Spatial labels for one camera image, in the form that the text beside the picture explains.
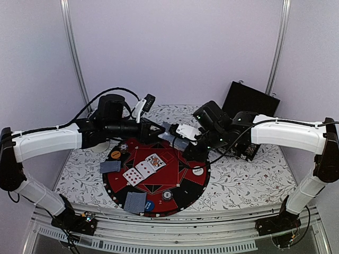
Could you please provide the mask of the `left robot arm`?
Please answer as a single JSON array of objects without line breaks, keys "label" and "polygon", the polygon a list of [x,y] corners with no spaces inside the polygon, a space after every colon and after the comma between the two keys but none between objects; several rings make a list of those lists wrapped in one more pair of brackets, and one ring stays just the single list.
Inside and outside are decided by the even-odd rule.
[{"label": "left robot arm", "polygon": [[25,173],[24,164],[47,167],[50,173],[59,165],[57,159],[77,149],[103,150],[117,138],[138,138],[148,141],[155,136],[153,122],[142,118],[149,112],[155,96],[139,99],[134,108],[118,94],[101,96],[91,116],[75,117],[66,124],[26,131],[1,130],[1,189],[16,193],[46,209],[68,230],[75,229],[79,219],[69,201],[44,185],[41,178]]}]

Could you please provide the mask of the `aluminium frame post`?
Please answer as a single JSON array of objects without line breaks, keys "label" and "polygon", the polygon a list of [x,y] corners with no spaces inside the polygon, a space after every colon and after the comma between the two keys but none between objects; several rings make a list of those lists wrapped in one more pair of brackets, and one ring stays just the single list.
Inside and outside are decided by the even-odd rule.
[{"label": "aluminium frame post", "polygon": [[269,73],[266,90],[265,90],[265,93],[267,95],[273,94],[273,87],[274,87],[276,75],[278,73],[278,67],[279,67],[281,56],[282,56],[284,41],[286,38],[286,32],[288,29],[290,8],[291,8],[291,0],[283,0],[279,29],[278,29],[278,38],[276,41],[273,60],[272,60],[270,73]]},{"label": "aluminium frame post", "polygon": [[61,14],[63,18],[67,43],[69,47],[69,52],[70,52],[70,56],[72,59],[77,83],[79,86],[79,91],[80,91],[84,104],[87,104],[90,101],[90,99],[89,99],[88,92],[85,86],[83,73],[81,70],[81,64],[79,61],[78,52],[76,48],[76,41],[75,41],[75,36],[74,36],[74,31],[73,31],[73,26],[72,26],[72,19],[70,15],[69,1],[60,0],[60,7],[61,7]]}]

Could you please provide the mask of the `round red black poker mat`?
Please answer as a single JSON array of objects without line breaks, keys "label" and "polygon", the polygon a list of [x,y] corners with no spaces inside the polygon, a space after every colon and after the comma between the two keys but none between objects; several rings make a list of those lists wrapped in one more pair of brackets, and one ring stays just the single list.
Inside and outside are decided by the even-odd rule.
[{"label": "round red black poker mat", "polygon": [[[121,143],[127,143],[129,151],[122,153],[119,159],[112,159],[111,152],[119,151]],[[166,163],[166,166],[136,186],[131,186],[122,174],[154,153]],[[151,212],[138,213],[139,216],[165,217],[183,211],[197,201],[207,189],[211,169],[203,162],[185,160],[182,154],[181,151],[173,149],[167,141],[153,144],[142,144],[133,138],[122,141],[116,144],[106,157],[105,161],[121,161],[121,170],[102,175],[105,190],[120,208],[124,208],[128,192],[146,193],[146,201],[153,201],[155,208]],[[205,169],[202,176],[195,176],[192,173],[195,166]],[[173,199],[169,202],[162,200],[162,192],[166,190],[173,193]]]}]

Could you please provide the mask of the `right aluminium frame post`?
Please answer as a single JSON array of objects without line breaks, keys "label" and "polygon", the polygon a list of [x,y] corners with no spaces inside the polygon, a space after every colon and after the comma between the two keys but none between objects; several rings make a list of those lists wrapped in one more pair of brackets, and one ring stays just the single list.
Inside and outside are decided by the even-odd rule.
[{"label": "right aluminium frame post", "polygon": [[276,75],[278,73],[278,67],[279,67],[281,56],[282,56],[284,41],[286,38],[286,32],[288,29],[290,8],[291,8],[291,0],[283,0],[279,29],[278,29],[278,38],[276,41],[273,60],[272,60],[270,73],[269,73],[266,90],[265,90],[265,93],[267,95],[273,94],[273,87],[274,87]]}]

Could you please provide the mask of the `cream ceramic cup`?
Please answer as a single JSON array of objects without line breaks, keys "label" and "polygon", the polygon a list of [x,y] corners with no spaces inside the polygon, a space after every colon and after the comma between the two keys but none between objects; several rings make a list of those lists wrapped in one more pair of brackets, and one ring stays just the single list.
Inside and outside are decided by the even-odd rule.
[{"label": "cream ceramic cup", "polygon": [[97,145],[95,145],[94,147],[91,147],[91,150],[95,153],[101,153],[104,152],[105,150],[107,150],[110,146],[110,142],[106,141],[103,143],[99,143]]}]

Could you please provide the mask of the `small poker chip stack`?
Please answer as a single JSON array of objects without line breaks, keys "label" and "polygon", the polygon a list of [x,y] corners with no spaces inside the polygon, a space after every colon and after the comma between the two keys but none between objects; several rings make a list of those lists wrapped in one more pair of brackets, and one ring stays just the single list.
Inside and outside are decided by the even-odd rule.
[{"label": "small poker chip stack", "polygon": [[162,192],[162,200],[164,202],[169,202],[173,199],[173,193],[170,190],[165,190]]}]

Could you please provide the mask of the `white dealer button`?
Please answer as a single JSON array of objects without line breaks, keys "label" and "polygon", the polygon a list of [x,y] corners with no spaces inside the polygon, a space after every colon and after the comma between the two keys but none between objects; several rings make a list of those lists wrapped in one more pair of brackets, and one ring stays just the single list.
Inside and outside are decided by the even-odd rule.
[{"label": "white dealer button", "polygon": [[204,172],[205,172],[205,169],[203,167],[200,167],[200,166],[195,166],[192,169],[192,173],[195,176],[202,176],[204,174]]}]

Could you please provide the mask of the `blue playing card deck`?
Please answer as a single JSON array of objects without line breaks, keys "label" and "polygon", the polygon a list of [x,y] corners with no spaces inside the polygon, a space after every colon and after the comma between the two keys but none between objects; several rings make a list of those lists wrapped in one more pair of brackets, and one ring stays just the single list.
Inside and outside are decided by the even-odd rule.
[{"label": "blue playing card deck", "polygon": [[187,146],[189,145],[189,141],[187,140],[182,140],[182,139],[175,139],[174,140],[174,143],[173,143],[173,147],[176,149],[176,150],[179,150],[181,152],[183,152]]}]

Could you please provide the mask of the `aluminium front rail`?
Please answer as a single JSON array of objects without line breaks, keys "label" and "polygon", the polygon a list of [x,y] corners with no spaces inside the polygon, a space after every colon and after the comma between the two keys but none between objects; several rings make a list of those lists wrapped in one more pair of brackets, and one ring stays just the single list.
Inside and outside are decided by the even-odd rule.
[{"label": "aluminium front rail", "polygon": [[300,214],[295,242],[276,245],[274,235],[259,235],[255,221],[272,217],[278,205],[229,211],[183,211],[169,217],[141,217],[118,208],[74,204],[94,212],[93,236],[80,235],[80,253],[332,253],[317,208]]}]

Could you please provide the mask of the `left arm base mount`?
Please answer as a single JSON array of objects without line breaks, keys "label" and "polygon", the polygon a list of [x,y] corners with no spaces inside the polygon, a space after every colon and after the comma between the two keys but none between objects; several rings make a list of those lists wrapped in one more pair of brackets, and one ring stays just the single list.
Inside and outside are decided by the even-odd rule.
[{"label": "left arm base mount", "polygon": [[51,225],[65,231],[93,236],[97,227],[95,213],[85,211],[77,215],[67,198],[62,194],[60,197],[64,201],[65,210],[57,216],[52,216]]}]

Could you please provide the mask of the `black poker chip case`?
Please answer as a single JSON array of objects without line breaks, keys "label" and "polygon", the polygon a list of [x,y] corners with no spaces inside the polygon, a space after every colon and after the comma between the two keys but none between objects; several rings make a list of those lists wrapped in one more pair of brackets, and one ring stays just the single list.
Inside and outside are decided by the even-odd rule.
[{"label": "black poker chip case", "polygon": [[234,138],[231,148],[237,150],[236,156],[247,160],[243,153],[253,144],[250,139],[251,132],[247,128],[259,114],[273,117],[279,104],[280,100],[277,98],[239,82],[232,82],[222,110],[232,119],[227,132]]}]

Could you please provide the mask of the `left aluminium frame post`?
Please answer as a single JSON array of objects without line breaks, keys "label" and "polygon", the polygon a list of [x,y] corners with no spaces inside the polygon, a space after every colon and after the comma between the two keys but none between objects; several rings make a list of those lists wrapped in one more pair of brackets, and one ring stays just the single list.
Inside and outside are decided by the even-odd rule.
[{"label": "left aluminium frame post", "polygon": [[83,73],[81,70],[81,64],[79,61],[78,52],[76,48],[76,41],[75,41],[75,36],[74,36],[74,31],[73,31],[73,26],[72,26],[72,19],[70,15],[69,1],[60,0],[60,7],[61,7],[61,14],[63,18],[67,43],[69,47],[69,52],[70,52],[70,56],[72,59],[77,83],[79,86],[79,91],[80,91],[84,104],[87,104],[90,101],[90,99],[89,99],[88,92],[85,86]]}]

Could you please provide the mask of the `orange big blind button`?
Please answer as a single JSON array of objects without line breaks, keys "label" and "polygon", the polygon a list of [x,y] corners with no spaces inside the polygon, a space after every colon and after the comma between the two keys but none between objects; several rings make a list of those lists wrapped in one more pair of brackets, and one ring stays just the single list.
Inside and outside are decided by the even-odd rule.
[{"label": "orange big blind button", "polygon": [[110,156],[112,159],[119,159],[121,157],[121,152],[118,150],[112,151]]}]

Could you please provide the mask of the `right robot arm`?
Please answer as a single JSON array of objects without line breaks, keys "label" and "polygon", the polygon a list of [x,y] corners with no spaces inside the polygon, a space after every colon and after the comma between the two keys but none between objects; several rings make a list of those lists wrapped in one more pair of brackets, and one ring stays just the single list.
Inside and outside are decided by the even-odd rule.
[{"label": "right robot arm", "polygon": [[193,160],[205,161],[212,149],[251,144],[271,144],[313,154],[313,168],[283,200],[277,216],[257,220],[258,230],[284,231],[298,224],[299,214],[308,203],[328,184],[338,181],[338,123],[331,118],[305,122],[249,111],[240,111],[230,118],[214,101],[203,104],[193,117],[200,128],[180,124],[175,131],[189,140],[184,154]]}]

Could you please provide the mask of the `blue small blind button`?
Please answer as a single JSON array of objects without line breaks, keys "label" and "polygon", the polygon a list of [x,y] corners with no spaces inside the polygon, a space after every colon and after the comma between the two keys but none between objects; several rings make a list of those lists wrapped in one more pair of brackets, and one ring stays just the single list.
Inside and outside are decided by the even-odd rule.
[{"label": "blue small blind button", "polygon": [[147,200],[145,204],[145,212],[151,212],[155,208],[155,204],[151,200]]}]

